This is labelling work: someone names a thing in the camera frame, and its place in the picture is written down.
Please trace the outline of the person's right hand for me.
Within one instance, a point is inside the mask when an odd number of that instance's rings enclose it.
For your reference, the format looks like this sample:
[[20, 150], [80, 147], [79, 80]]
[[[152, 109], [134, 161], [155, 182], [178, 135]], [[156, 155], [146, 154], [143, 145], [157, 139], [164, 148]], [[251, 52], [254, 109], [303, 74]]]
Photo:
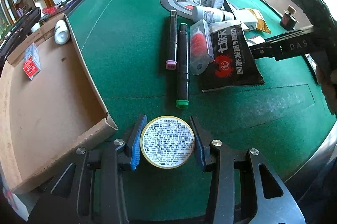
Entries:
[[329, 77], [325, 77], [320, 67], [316, 66], [316, 78], [325, 97], [328, 109], [332, 115], [336, 114], [336, 70], [333, 70]]

